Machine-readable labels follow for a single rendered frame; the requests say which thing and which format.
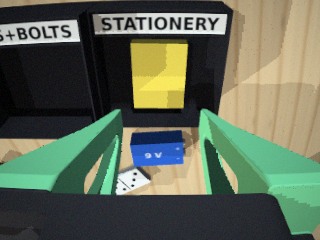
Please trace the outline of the blue battery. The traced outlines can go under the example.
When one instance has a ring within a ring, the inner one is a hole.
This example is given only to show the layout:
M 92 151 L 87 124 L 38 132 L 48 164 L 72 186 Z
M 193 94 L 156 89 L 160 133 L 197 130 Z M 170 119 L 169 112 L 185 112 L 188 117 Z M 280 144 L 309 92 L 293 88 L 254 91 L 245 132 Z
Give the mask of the blue battery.
M 132 133 L 130 148 L 135 166 L 183 164 L 182 130 Z

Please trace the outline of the white domino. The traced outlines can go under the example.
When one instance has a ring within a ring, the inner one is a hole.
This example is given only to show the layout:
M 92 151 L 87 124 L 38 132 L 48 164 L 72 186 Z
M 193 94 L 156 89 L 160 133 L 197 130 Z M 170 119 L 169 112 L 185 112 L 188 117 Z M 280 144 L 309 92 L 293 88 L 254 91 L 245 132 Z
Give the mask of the white domino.
M 131 166 L 119 172 L 116 194 L 124 194 L 151 182 L 151 177 L 141 168 Z

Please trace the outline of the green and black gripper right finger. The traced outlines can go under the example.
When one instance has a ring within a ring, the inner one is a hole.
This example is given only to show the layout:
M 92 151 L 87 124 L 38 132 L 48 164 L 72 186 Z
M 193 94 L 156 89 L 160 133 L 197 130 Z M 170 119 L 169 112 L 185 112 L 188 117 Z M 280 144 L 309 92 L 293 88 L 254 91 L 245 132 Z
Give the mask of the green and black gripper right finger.
M 273 195 L 292 235 L 313 233 L 320 223 L 320 163 L 242 130 L 207 109 L 201 109 L 199 138 L 207 194 L 236 194 L 221 155 L 236 175 L 237 194 Z

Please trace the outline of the yellow block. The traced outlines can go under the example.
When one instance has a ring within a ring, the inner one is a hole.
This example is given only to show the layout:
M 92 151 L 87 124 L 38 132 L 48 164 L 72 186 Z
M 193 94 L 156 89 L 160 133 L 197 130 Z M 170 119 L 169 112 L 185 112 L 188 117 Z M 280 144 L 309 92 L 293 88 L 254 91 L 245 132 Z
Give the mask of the yellow block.
M 187 40 L 132 39 L 134 108 L 183 108 Z

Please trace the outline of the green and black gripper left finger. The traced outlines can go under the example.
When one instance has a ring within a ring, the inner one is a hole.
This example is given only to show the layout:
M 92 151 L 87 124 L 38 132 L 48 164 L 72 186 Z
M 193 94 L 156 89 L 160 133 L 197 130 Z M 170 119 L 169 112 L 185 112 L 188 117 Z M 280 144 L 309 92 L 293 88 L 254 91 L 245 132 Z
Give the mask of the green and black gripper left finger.
M 0 187 L 85 194 L 85 178 L 103 154 L 87 194 L 116 194 L 122 140 L 122 113 L 116 109 L 88 127 L 0 165 Z

